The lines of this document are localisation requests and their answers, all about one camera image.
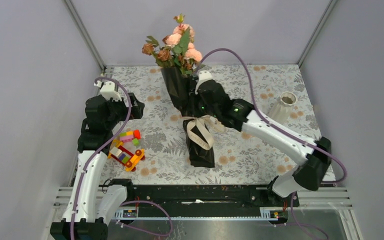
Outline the cream ribbon with gold text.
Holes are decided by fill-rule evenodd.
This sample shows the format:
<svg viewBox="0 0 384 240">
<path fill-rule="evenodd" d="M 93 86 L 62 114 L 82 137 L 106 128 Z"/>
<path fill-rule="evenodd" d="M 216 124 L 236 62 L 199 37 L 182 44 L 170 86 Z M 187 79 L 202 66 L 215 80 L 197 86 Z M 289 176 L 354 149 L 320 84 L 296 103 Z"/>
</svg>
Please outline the cream ribbon with gold text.
<svg viewBox="0 0 384 240">
<path fill-rule="evenodd" d="M 206 128 L 207 125 L 218 133 L 224 133 L 226 131 L 226 127 L 214 116 L 183 116 L 182 119 L 189 120 L 186 124 L 186 134 L 189 139 L 204 150 L 210 150 L 215 143 L 212 134 Z"/>
</svg>

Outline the peach flower bouquet black wrap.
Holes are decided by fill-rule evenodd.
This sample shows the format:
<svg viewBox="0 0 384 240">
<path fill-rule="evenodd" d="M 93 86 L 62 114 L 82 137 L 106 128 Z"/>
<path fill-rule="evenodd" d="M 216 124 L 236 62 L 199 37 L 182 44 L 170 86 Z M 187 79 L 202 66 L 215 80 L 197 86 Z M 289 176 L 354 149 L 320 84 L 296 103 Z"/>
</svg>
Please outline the peach flower bouquet black wrap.
<svg viewBox="0 0 384 240">
<path fill-rule="evenodd" d="M 185 23 L 185 15 L 174 16 L 176 27 L 161 42 L 148 36 L 141 52 L 152 56 L 160 67 L 166 90 L 173 106 L 182 117 L 189 117 L 189 80 L 195 79 L 193 72 L 202 61 L 202 53 L 195 48 L 195 30 Z M 190 164 L 196 168 L 213 168 L 215 154 L 213 147 L 205 150 L 191 141 L 186 127 L 190 120 L 183 120 L 186 146 Z"/>
</svg>

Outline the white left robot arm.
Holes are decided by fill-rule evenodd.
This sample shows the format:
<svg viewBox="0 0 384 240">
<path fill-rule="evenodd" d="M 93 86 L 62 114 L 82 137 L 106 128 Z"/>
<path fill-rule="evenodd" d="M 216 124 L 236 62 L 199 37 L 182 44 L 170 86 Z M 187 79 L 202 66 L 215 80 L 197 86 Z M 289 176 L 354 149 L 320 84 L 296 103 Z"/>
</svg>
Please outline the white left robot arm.
<svg viewBox="0 0 384 240">
<path fill-rule="evenodd" d="M 106 240 L 108 228 L 119 204 L 128 206 L 135 200 L 129 187 L 110 186 L 97 205 L 100 177 L 111 142 L 113 129 L 121 121 L 141 119 L 144 103 L 128 93 L 128 103 L 102 95 L 85 102 L 85 119 L 77 140 L 78 162 L 73 190 L 61 221 L 54 221 L 50 235 L 55 240 Z"/>
</svg>

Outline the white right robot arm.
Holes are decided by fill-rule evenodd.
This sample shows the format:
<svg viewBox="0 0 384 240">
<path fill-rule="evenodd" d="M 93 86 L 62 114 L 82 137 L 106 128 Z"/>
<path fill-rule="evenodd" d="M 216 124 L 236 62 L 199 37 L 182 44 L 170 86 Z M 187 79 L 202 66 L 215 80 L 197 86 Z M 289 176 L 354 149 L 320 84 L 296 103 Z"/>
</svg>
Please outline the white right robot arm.
<svg viewBox="0 0 384 240">
<path fill-rule="evenodd" d="M 293 170 L 270 182 L 266 198 L 271 205 L 281 205 L 293 192 L 317 191 L 322 185 L 332 162 L 328 156 L 331 152 L 328 138 L 313 139 L 275 122 L 250 102 L 231 99 L 213 79 L 193 81 L 189 95 L 194 97 L 197 113 L 214 117 L 227 128 L 266 141 L 296 163 Z"/>
</svg>

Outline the white ribbed ceramic vase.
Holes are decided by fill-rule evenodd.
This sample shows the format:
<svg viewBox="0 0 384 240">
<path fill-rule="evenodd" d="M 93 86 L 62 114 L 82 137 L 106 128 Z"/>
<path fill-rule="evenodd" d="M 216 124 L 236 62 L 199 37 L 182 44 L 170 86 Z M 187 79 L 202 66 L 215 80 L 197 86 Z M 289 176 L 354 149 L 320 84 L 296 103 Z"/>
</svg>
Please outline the white ribbed ceramic vase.
<svg viewBox="0 0 384 240">
<path fill-rule="evenodd" d="M 294 93 L 283 92 L 270 109 L 268 117 L 279 124 L 284 124 L 289 118 L 296 102 L 297 97 Z"/>
</svg>

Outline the pink and yellow block stack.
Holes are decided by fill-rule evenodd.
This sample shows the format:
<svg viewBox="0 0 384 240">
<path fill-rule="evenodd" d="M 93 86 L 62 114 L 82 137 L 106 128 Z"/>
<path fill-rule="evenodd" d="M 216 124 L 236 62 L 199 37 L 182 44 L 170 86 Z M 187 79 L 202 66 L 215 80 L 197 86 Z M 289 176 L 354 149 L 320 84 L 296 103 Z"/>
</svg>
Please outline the pink and yellow block stack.
<svg viewBox="0 0 384 240">
<path fill-rule="evenodd" d="M 118 135 L 118 140 L 121 142 L 131 142 L 135 138 L 133 131 L 122 132 Z"/>
</svg>

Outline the red toy block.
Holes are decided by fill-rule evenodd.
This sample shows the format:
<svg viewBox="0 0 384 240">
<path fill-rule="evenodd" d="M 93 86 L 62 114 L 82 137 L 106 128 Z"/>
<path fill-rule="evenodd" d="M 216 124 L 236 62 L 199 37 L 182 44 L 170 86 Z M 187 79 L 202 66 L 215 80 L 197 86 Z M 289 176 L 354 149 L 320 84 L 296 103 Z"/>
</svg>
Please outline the red toy block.
<svg viewBox="0 0 384 240">
<path fill-rule="evenodd" d="M 140 132 L 138 129 L 135 129 L 135 130 L 133 130 L 132 132 L 133 132 L 133 137 L 134 137 L 135 139 L 138 139 L 138 140 L 141 139 L 141 132 Z"/>
</svg>

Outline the green toy block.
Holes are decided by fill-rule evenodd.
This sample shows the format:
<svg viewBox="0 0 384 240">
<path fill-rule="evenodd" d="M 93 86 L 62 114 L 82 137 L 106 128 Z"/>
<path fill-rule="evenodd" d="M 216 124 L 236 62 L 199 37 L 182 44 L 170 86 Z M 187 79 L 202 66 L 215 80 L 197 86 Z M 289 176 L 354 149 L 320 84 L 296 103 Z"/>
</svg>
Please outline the green toy block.
<svg viewBox="0 0 384 240">
<path fill-rule="evenodd" d="M 133 144 L 134 146 L 139 146 L 139 145 L 140 145 L 140 140 L 137 139 L 137 138 L 134 138 L 131 142 L 132 142 L 132 144 Z"/>
</svg>

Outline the orange toy block cart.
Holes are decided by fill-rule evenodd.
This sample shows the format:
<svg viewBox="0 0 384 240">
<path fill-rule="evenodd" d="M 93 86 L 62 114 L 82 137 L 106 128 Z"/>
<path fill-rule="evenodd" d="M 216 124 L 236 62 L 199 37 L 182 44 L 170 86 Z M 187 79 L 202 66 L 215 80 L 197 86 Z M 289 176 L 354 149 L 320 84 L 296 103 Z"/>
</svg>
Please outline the orange toy block cart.
<svg viewBox="0 0 384 240">
<path fill-rule="evenodd" d="M 146 157 L 143 148 L 132 152 L 124 147 L 122 141 L 114 139 L 110 145 L 107 158 L 120 163 L 126 172 L 135 172 L 137 170 L 137 164 L 145 160 Z"/>
</svg>

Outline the aluminium frame rail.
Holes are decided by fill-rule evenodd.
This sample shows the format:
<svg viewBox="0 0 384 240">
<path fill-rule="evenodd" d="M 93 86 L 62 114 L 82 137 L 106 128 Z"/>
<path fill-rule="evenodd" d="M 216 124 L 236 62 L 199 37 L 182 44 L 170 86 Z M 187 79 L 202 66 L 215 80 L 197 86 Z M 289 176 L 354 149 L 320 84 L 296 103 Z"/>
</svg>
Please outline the aluminium frame rail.
<svg viewBox="0 0 384 240">
<path fill-rule="evenodd" d="M 85 42 L 87 48 L 89 49 L 93 59 L 95 60 L 101 72 L 104 73 L 107 68 L 106 64 L 104 63 L 104 60 L 102 59 L 96 45 L 94 44 L 80 14 L 77 11 L 77 8 L 74 2 L 72 0 L 62 0 L 62 2 L 65 4 L 70 17 L 72 18 L 79 34 L 83 38 L 83 41 Z"/>
</svg>

